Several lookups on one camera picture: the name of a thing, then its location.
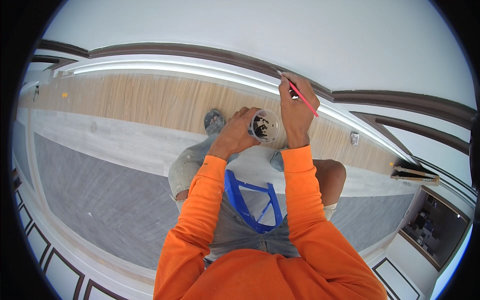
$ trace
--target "wooden plank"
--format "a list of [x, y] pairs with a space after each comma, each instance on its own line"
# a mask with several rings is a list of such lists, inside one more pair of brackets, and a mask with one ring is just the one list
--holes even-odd
[[424, 184], [424, 185], [433, 185], [433, 186], [438, 186], [439, 185], [439, 179], [433, 179], [433, 178], [420, 178], [420, 177], [407, 177], [407, 176], [390, 176], [390, 178], [395, 179], [395, 180], [408, 180], [408, 181], [413, 181], [414, 183], [418, 184]]
[[420, 175], [420, 176], [424, 176], [424, 177], [428, 177], [428, 178], [440, 179], [440, 176], [435, 175], [435, 174], [430, 174], [430, 173], [420, 172], [420, 171], [416, 171], [416, 170], [412, 170], [412, 169], [402, 168], [400, 166], [393, 166], [393, 169], [397, 170], [399, 172], [407, 172], [407, 173], [410, 173], [410, 174], [416, 174], [416, 175]]

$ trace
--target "orange long-sleeve shirt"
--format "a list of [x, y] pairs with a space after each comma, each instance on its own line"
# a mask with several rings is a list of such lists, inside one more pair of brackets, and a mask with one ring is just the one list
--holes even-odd
[[207, 156], [165, 239], [154, 299], [386, 299], [349, 242], [324, 217], [310, 146], [282, 151], [290, 241], [301, 257], [231, 251], [206, 270], [227, 162]]

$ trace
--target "blue plastic stool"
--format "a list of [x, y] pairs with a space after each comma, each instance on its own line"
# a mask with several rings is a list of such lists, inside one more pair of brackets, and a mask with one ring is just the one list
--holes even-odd
[[[243, 217], [245, 222], [247, 222], [247, 224], [250, 225], [258, 233], [266, 233], [271, 231], [272, 229], [277, 228], [278, 226], [280, 226], [280, 223], [282, 223], [283, 220], [282, 211], [280, 210], [280, 206], [278, 205], [278, 200], [276, 198], [273, 184], [267, 183], [267, 185], [268, 188], [266, 189], [256, 185], [248, 184], [237, 180], [235, 178], [235, 174], [233, 174], [232, 171], [225, 171], [225, 191], [227, 192], [230, 204], [232, 204], [232, 206], [238, 211], [238, 213]], [[265, 206], [262, 214], [257, 220], [255, 220], [255, 218], [248, 210], [248, 207], [245, 204], [245, 201], [240, 193], [239, 186], [243, 186], [245, 188], [258, 192], [264, 192], [270, 196], [270, 201], [268, 202], [267, 206]], [[259, 223], [270, 205], [273, 207], [273, 211], [275, 214], [275, 226], [269, 226]]]

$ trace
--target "paint stain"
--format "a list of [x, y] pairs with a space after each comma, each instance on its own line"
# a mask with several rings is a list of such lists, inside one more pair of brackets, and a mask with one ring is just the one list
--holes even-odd
[[98, 127], [97, 127], [97, 125], [96, 125], [96, 122], [93, 121], [93, 122], [92, 122], [92, 126], [90, 126], [90, 131], [91, 131], [92, 133], [94, 133], [95, 131], [97, 131], [97, 129], [98, 129]]

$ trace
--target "sleeve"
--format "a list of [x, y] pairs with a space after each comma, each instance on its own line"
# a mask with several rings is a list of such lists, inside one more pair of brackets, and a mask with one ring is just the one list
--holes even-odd
[[382, 283], [340, 231], [325, 218], [310, 146], [281, 153], [285, 166], [289, 239], [300, 256], [326, 279], [338, 298], [386, 299]]
[[153, 299], [180, 299], [204, 271], [218, 221], [227, 162], [206, 156], [190, 185], [178, 223], [163, 244]]

